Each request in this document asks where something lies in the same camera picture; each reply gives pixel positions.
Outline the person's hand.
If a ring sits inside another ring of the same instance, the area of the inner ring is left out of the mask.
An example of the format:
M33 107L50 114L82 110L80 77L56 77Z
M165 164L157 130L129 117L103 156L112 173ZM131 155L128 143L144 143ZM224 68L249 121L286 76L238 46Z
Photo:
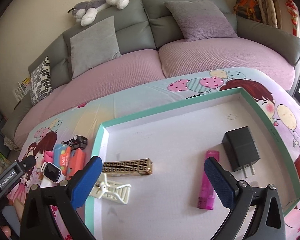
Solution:
M9 226L6 226L6 225L5 226L1 226L1 229L4 232L5 236L7 238L10 238L10 236L11 236L11 230L10 230Z

